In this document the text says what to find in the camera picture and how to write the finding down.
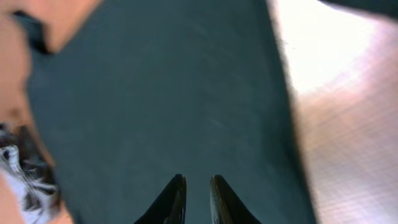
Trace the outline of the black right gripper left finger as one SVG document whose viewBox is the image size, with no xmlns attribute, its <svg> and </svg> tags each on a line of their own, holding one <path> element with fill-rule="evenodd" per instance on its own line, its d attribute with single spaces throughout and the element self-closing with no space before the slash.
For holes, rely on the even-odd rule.
<svg viewBox="0 0 398 224">
<path fill-rule="evenodd" d="M 186 203 L 186 179 L 176 174 L 134 224 L 184 224 Z"/>
</svg>

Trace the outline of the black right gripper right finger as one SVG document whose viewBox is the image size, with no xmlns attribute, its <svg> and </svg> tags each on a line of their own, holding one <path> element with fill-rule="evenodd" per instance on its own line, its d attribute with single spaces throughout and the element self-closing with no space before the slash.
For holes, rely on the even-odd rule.
<svg viewBox="0 0 398 224">
<path fill-rule="evenodd" d="M 212 224 L 261 224 L 222 175 L 210 180 L 210 210 Z"/>
</svg>

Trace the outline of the black t-shirt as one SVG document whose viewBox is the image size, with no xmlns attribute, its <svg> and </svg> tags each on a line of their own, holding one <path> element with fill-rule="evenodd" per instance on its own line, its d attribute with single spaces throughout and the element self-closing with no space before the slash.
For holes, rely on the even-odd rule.
<svg viewBox="0 0 398 224">
<path fill-rule="evenodd" d="M 224 177 L 251 217 L 315 223 L 289 94 L 262 0 L 103 1 L 57 54 L 29 38 L 27 94 L 76 223 L 133 223 L 176 174 L 187 223 Z"/>
</svg>

